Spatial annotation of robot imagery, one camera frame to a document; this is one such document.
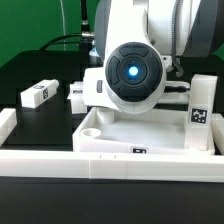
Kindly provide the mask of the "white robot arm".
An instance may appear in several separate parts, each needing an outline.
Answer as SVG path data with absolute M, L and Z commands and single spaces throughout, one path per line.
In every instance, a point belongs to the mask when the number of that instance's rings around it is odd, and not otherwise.
M 103 62 L 85 71 L 83 100 L 131 114 L 153 108 L 177 59 L 224 44 L 224 0 L 100 0 L 95 47 Z

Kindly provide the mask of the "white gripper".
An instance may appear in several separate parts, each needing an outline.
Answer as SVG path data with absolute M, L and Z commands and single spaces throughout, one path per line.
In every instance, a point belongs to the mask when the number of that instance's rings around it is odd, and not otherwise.
M 83 78 L 83 101 L 87 106 L 117 109 L 105 87 L 105 74 L 102 68 L 88 68 Z

